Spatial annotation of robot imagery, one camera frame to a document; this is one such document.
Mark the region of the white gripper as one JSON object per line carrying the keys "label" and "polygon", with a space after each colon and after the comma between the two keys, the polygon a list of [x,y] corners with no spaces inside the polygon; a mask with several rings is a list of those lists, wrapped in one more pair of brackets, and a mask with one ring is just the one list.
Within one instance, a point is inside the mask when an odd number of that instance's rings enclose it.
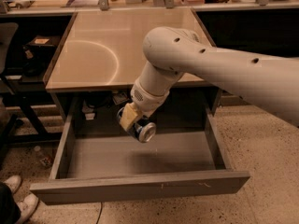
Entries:
{"label": "white gripper", "polygon": [[149,118],[166,100],[169,91],[163,95],[151,94],[146,91],[137,79],[130,91],[132,103],[127,103],[121,112],[120,125],[129,131],[133,124],[142,116]]}

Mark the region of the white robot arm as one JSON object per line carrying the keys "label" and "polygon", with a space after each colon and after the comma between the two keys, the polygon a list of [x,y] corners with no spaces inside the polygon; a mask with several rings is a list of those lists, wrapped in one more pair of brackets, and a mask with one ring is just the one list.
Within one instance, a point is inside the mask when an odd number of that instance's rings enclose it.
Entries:
{"label": "white robot arm", "polygon": [[195,32],[171,27],[150,30],[143,53],[146,65],[120,119],[124,130],[151,116],[185,73],[299,126],[298,60],[205,46],[196,40]]}

